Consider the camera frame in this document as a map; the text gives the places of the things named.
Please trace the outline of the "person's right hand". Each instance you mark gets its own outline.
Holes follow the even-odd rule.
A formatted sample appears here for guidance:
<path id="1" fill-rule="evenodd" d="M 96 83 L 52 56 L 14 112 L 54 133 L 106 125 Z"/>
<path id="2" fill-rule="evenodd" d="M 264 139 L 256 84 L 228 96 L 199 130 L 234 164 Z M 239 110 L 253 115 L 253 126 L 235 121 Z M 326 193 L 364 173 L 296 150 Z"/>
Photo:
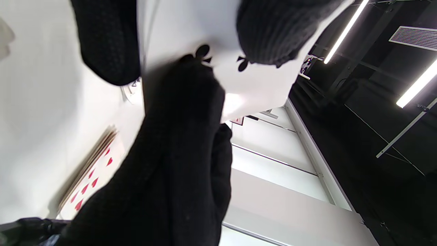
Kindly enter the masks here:
<path id="1" fill-rule="evenodd" d="M 135 142 L 58 246 L 217 246 L 231 198 L 225 92 L 192 54 L 162 77 Z"/>

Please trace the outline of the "person's left hand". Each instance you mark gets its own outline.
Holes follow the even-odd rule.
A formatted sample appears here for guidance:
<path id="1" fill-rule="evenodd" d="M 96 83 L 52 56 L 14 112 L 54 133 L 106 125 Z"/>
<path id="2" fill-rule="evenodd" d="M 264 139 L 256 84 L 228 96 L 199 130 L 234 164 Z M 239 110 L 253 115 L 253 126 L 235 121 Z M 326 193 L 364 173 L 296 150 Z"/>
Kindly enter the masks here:
<path id="1" fill-rule="evenodd" d="M 236 32 L 248 64 L 281 67 L 296 59 L 340 0 L 242 0 Z M 72 0 L 83 62 L 100 78 L 124 86 L 140 76 L 136 0 Z"/>

